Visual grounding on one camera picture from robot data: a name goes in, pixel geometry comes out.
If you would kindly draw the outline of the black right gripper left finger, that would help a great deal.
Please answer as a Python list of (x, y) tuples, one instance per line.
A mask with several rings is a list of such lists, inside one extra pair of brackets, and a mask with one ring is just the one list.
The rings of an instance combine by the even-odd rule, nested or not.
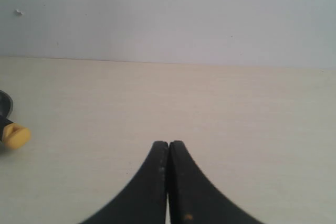
[(165, 223), (168, 144), (155, 141), (129, 183), (83, 223)]

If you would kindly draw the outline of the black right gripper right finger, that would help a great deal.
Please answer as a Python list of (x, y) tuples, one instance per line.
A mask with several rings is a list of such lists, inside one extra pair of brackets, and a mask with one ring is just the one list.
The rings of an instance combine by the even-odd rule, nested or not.
[(182, 141), (169, 145), (167, 172), (171, 223), (261, 223), (211, 183)]

